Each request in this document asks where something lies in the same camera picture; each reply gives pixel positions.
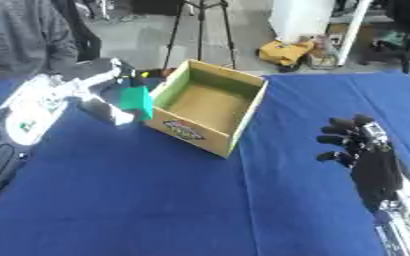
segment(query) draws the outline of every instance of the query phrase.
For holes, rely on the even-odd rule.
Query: white cabinet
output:
[[[270,24],[277,39],[295,43],[303,35],[324,34],[335,0],[274,0]]]

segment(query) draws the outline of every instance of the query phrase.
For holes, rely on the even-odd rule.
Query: person's arm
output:
[[[37,0],[43,37],[47,42],[48,68],[57,71],[77,62],[78,51],[70,27],[50,0]]]

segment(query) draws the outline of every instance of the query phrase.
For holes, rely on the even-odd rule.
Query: tripod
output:
[[[197,49],[197,60],[202,60],[202,45],[203,45],[202,41],[203,41],[203,26],[205,22],[205,11],[208,9],[217,7],[217,6],[221,6],[222,11],[224,13],[225,29],[227,31],[228,49],[230,50],[230,56],[231,56],[233,69],[236,69],[235,49],[234,49],[233,39],[231,36],[230,22],[228,19],[228,12],[227,12],[228,2],[226,0],[219,0],[218,3],[206,5],[205,1],[206,0],[200,0],[199,4],[195,4],[195,3],[190,2],[189,0],[182,0],[181,3],[179,4],[177,17],[175,19],[174,29],[171,34],[171,40],[168,44],[168,54],[166,56],[163,69],[166,69],[168,67],[169,59],[171,58],[172,48],[174,47],[174,41],[177,36],[177,30],[179,27],[180,18],[182,16],[183,7],[186,4],[194,8],[197,8],[199,10],[199,43],[198,43],[198,49]]]

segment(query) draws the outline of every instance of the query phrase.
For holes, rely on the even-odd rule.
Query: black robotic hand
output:
[[[317,160],[335,160],[351,169],[351,178],[371,213],[384,200],[396,199],[396,191],[402,188],[402,174],[408,172],[377,122],[363,115],[353,120],[331,118],[330,126],[323,127],[322,132],[326,135],[317,137],[319,143],[341,146],[345,152],[326,152]]]

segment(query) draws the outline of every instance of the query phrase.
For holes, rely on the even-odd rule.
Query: gray sweater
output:
[[[76,60],[69,27],[50,0],[0,0],[0,79],[58,70]]]

